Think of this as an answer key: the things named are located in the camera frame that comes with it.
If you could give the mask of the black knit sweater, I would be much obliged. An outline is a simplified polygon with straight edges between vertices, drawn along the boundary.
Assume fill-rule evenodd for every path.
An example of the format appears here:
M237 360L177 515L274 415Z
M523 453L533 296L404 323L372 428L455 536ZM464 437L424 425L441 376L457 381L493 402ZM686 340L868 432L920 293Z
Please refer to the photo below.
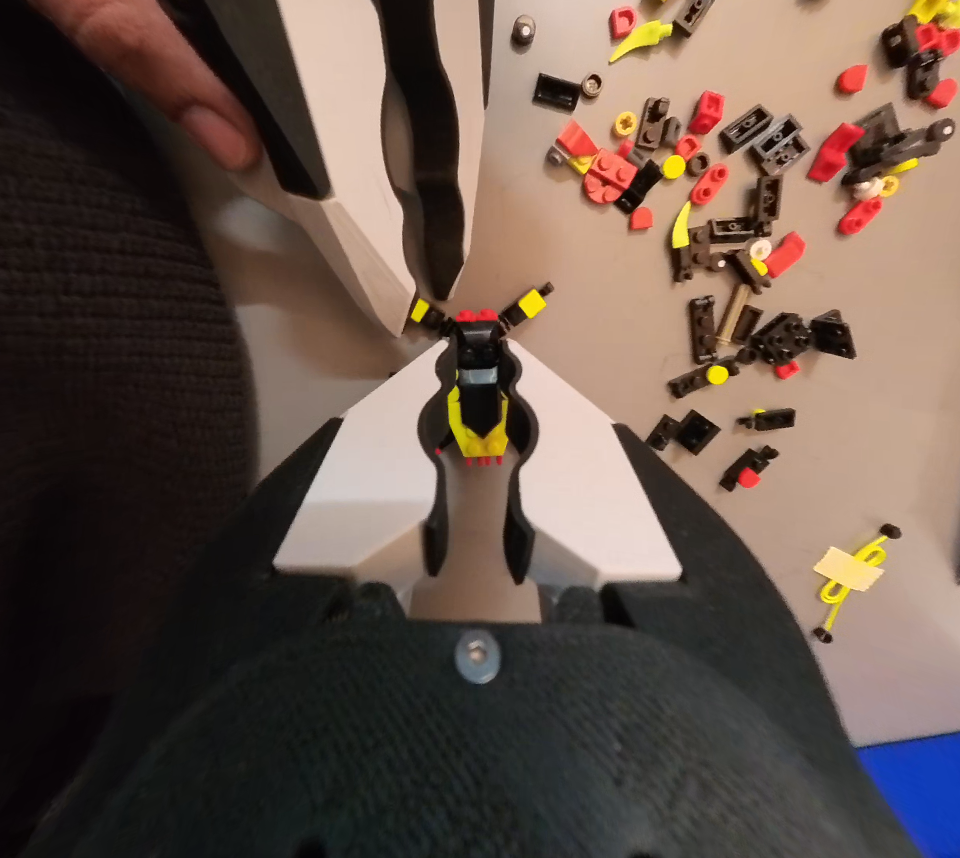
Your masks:
M55 795L254 462L246 353L174 173L2 0L2 809Z

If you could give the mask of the blue plastic bin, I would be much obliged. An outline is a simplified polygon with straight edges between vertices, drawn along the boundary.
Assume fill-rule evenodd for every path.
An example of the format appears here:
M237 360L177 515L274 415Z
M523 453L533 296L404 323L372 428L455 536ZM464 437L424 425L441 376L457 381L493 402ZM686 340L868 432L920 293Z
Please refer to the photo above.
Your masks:
M959 855L959 733L862 746L859 759L928 857Z

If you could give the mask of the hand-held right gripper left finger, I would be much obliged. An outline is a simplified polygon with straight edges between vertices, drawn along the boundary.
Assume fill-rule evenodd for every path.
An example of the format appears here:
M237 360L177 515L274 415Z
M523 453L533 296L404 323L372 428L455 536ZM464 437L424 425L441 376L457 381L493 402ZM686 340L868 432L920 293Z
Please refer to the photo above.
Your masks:
M436 466L418 436L441 390L436 343L350 408L273 559L285 574L340 576L411 592L426 576Z

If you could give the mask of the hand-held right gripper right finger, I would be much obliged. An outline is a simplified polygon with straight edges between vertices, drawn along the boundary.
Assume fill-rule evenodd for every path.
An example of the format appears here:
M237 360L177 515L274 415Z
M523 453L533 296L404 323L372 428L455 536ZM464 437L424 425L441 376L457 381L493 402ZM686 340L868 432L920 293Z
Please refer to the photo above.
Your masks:
M514 340L507 435L516 451L504 522L513 582L604 587L672 582L682 566L617 425Z

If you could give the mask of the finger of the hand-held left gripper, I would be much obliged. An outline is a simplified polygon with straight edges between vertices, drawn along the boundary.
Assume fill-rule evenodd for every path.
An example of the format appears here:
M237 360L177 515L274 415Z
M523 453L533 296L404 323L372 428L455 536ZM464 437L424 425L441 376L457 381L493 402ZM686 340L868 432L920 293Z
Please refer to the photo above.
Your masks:
M480 0L372 2L393 94L389 167L417 195L424 283L450 299L472 244L486 117Z
M355 304L399 336L416 287L382 148L371 0L231 0L224 15L231 81L268 155L240 188L300 227Z

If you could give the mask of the person's left hand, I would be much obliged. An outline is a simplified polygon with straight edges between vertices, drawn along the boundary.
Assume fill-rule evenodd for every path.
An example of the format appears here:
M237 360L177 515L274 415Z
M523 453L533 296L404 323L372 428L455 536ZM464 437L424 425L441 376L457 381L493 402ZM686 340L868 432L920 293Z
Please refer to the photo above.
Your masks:
M101 71L180 127L222 169L262 157L253 120L157 0L26 0Z

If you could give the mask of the beige tape piece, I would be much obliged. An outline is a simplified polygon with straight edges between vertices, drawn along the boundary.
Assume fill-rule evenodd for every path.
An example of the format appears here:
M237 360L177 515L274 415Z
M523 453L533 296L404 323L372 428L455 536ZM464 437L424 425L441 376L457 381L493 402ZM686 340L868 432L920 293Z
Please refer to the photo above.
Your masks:
M884 574L882 563L885 552L870 545L863 549L866 556L857 557L835 547L830 547L813 566L815 574L827 582L850 591L868 591Z

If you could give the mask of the pile of loose lego pieces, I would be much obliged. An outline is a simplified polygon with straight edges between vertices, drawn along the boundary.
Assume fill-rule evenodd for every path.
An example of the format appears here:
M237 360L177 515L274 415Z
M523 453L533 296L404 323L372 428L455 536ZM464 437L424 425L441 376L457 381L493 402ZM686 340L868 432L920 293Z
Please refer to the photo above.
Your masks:
M769 293L774 279L802 259L808 245L795 220L780 230L784 181L816 145L807 162L810 189L837 181L846 200L834 237L851 240L882 212L889 187L903 178L905 162L931 160L946 149L950 172L924 174L940 192L910 214L886 222L903 240L890 254L848 251L835 279L863 298L877 325L867 343L856 386L843 393L837 413L818 432L816 457L823 457L844 490L854 472L870 487L899 495L917 480L918 499L958 485L958 362L909 374L890 402L878 394L888 371L921 359L933 347L958 341L958 306L927 302L936 262L945 253L948 278L958 281L958 114L944 115L958 82L942 76L943 60L958 52L958 0L894 0L896 22L879 36L876 51L887 75L904 79L904 99L929 107L918 126L898 119L892 104L864 119L845 116L827 133L785 108L751 102L741 115L728 108L734 77L749 90L769 80L796 98L809 118L826 98L826 87L810 81L809 65L834 62L846 39L859 33L870 0L630 0L628 16L610 18L616 42L609 62L624 54L653 50L653 71L618 109L609 134L595 140L571 118L580 93L596 91L579 81L542 75L550 96L534 95L542 106L565 114L559 136L547 152L547 169L572 175L582 200L600 214L617 214L628 233L647 233L668 185L690 177L681 207L662 212L664 250L671 287L683 288L697 275L726 275L731 298L754 302ZM607 0L556 0L561 56L579 44L586 30L580 12L605 8Z

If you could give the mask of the black yellow red lego model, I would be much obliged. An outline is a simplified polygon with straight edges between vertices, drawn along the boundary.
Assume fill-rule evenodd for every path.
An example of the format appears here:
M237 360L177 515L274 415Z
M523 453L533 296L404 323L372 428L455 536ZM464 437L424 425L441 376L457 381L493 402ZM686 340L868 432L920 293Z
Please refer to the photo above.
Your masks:
M451 341L456 355L455 382L447 395L449 431L436 447L440 454L456 444L469 466L501 465L509 437L509 396L502 376L504 339L519 325L546 309L554 286L531 288L500 312L462 310L451 317L417 298L409 320Z

